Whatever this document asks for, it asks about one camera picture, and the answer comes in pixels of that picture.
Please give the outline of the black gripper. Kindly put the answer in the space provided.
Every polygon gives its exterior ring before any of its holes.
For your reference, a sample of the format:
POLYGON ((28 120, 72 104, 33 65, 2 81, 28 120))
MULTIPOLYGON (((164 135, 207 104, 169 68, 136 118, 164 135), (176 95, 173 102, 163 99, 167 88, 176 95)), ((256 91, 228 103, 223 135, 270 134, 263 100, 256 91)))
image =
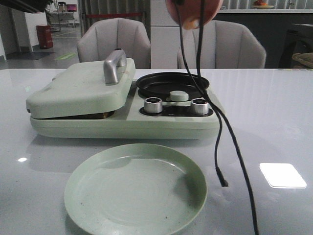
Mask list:
POLYGON ((0 4, 26 13, 44 12, 52 0, 0 0, 0 4))

